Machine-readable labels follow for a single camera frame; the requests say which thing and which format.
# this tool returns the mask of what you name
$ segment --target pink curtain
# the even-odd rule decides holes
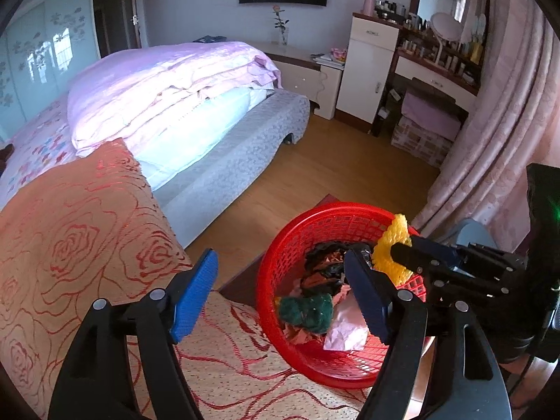
[[[525,168],[551,163],[560,133],[560,42],[534,0],[491,0],[490,24],[475,109],[412,225],[430,235],[471,217],[512,251],[529,230]]]

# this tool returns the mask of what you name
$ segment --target white crumpled tissue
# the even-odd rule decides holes
[[[332,317],[323,349],[363,350],[369,330],[352,292],[334,307]]]

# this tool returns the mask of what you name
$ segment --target red basket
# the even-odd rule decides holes
[[[339,389],[371,387],[387,346],[372,335],[360,351],[323,350],[317,341],[290,344],[280,328],[274,307],[278,287],[317,243],[331,240],[376,242],[394,218],[388,211],[370,205],[337,202],[319,206],[290,222],[276,236],[262,260],[257,280],[257,311],[262,329],[284,360],[314,382]],[[412,227],[409,232],[418,235]],[[402,287],[425,301],[421,276],[413,276]]]

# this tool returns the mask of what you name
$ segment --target green cloth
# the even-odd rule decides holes
[[[332,303],[333,298],[329,294],[284,297],[278,306],[278,317],[287,324],[323,335],[329,330],[333,319]]]

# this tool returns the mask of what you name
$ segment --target screw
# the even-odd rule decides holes
[[[106,299],[97,299],[95,302],[93,302],[93,309],[96,311],[102,310],[105,306],[107,306]]]
[[[161,300],[165,296],[165,290],[163,289],[154,289],[149,293],[149,297],[154,300]]]
[[[410,300],[412,300],[412,292],[408,291],[406,289],[401,289],[398,291],[397,295],[399,296],[399,298],[405,302],[409,302]]]
[[[463,300],[455,302],[455,307],[462,313],[466,313],[469,310],[469,305],[466,304]]]

